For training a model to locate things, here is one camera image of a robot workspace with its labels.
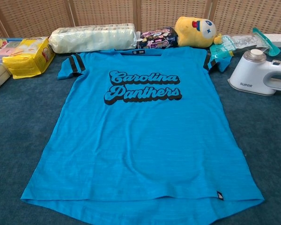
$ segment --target carolina panthers t-shirt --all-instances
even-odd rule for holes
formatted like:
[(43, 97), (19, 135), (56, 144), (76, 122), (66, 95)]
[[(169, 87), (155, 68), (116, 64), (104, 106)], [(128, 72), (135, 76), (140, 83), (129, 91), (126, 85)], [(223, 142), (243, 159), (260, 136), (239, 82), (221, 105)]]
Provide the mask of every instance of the carolina panthers t-shirt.
[(210, 224), (261, 203), (206, 55), (66, 59), (58, 79), (77, 78), (22, 200), (95, 225)]

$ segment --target yellow plush toy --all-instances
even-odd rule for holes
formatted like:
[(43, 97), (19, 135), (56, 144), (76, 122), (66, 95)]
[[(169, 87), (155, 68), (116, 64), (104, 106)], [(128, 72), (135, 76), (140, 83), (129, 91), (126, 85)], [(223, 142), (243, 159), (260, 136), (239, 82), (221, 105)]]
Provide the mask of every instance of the yellow plush toy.
[(222, 36), (216, 35), (215, 24), (195, 17), (180, 17), (175, 24), (179, 46), (207, 48), (212, 43), (221, 44)]

